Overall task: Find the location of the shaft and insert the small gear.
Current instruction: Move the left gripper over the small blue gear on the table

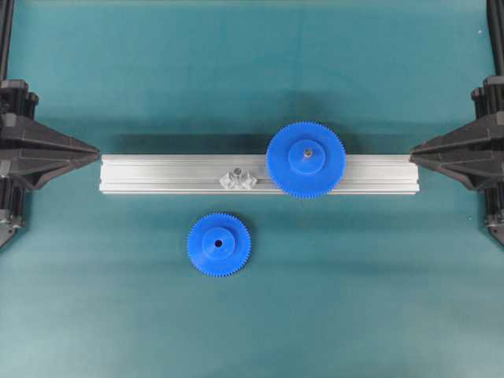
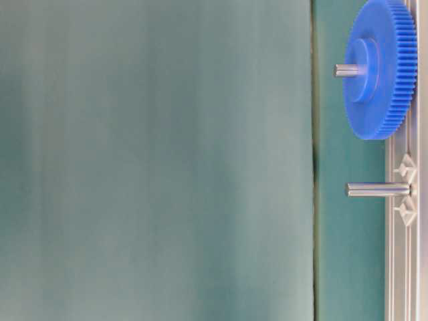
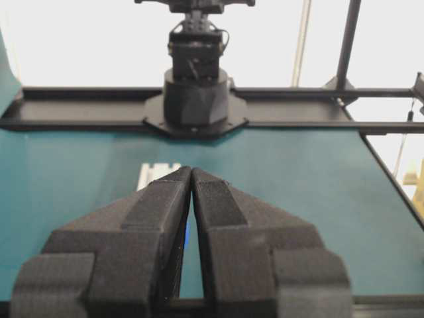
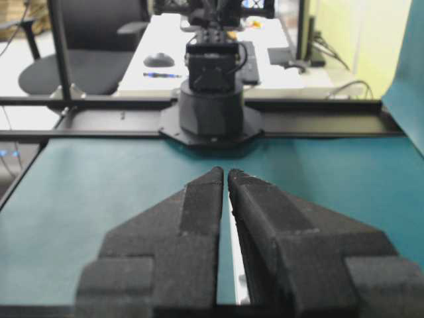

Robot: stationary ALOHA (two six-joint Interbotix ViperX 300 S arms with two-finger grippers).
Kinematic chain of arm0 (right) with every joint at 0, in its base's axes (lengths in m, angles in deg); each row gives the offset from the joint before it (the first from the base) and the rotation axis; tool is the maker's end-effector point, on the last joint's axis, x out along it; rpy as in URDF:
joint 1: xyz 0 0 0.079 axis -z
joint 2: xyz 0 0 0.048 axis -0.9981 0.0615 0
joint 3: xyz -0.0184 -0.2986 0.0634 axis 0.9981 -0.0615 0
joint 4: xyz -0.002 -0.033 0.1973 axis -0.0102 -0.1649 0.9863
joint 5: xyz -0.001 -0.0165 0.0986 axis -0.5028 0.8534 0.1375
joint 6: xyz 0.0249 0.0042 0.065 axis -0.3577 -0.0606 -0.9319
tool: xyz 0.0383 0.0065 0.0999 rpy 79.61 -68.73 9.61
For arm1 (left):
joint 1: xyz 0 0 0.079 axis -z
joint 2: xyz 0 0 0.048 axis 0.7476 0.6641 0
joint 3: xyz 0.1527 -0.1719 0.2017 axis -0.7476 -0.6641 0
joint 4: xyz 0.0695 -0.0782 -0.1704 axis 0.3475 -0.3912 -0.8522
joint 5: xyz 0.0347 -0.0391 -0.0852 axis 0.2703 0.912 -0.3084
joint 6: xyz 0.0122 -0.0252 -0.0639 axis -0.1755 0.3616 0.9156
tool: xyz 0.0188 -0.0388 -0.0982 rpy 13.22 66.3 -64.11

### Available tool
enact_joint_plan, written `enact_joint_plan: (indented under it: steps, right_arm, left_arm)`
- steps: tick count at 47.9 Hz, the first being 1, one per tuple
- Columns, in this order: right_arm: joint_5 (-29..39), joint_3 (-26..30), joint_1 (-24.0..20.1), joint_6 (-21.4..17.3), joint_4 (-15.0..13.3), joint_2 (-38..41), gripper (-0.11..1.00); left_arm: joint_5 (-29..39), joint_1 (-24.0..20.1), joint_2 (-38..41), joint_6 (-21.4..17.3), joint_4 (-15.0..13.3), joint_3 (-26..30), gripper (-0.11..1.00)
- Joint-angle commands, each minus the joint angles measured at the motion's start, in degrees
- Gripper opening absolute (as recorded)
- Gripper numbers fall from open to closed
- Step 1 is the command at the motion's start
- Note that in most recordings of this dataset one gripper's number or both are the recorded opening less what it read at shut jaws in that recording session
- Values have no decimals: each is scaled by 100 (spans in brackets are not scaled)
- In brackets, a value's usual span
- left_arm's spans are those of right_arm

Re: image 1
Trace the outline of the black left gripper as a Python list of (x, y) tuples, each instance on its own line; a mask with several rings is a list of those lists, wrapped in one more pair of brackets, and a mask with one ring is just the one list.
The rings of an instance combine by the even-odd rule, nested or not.
[(7, 231), (24, 226), (25, 188), (39, 190), (100, 158), (96, 147), (35, 121), (38, 103), (24, 80), (1, 82), (1, 227)]

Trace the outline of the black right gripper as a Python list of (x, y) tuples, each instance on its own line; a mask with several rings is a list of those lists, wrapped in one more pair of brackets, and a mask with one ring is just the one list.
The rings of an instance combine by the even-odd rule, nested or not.
[[(503, 236), (503, 77), (489, 76), (471, 96), (476, 120), (415, 146), (410, 160), (470, 191), (484, 190), (487, 229)], [(475, 151), (439, 152), (470, 145)]]

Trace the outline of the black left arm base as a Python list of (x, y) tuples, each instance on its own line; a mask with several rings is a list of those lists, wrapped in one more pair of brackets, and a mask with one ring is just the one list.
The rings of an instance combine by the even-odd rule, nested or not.
[(1, 212), (0, 226), (0, 247), (3, 248), (16, 235), (17, 229), (20, 228), (20, 224), (18, 219), (10, 212)]

